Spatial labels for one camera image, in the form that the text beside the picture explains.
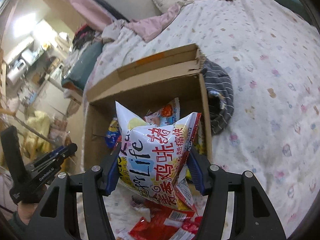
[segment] blue snack package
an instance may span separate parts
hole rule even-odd
[[[120,136],[118,118],[114,117],[104,138],[108,148],[112,149]]]

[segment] metal screw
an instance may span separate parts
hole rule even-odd
[[[65,172],[60,172],[60,173],[58,174],[58,178],[59,178],[59,179],[63,179],[66,175],[67,175],[67,174],[66,174]]]
[[[210,170],[212,170],[212,171],[217,171],[219,169],[219,166],[218,165],[211,165],[210,166]]]
[[[252,176],[253,176],[253,174],[252,174],[251,171],[246,171],[246,172],[244,173],[244,175],[245,175],[246,177],[248,177],[248,178],[252,178]]]
[[[99,165],[94,165],[91,170],[92,171],[100,171],[101,167]]]

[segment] cardboard box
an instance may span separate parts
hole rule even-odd
[[[208,159],[212,162],[211,125],[207,90],[195,44],[161,52],[115,70],[87,92],[89,102],[84,143],[84,168],[97,165],[110,154],[104,136],[113,117],[115,101],[145,116],[175,97],[180,100],[180,118],[202,113]]]

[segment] white bedsheet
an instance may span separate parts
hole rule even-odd
[[[235,173],[251,170],[289,236],[320,185],[316,28],[273,0],[197,1],[149,43],[123,28],[117,41],[105,45],[85,91],[122,65],[190,43],[223,67],[233,83],[234,115],[212,138],[215,164]],[[126,194],[131,192],[119,186],[108,198],[115,233],[140,217],[125,207]],[[230,227],[227,218],[225,228]]]

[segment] white snack bag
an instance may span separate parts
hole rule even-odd
[[[186,163],[201,114],[193,112],[172,125],[158,127],[118,102],[116,112],[122,136],[118,157],[121,180],[153,202],[179,210],[188,206],[196,212],[185,175],[179,177],[179,173]]]

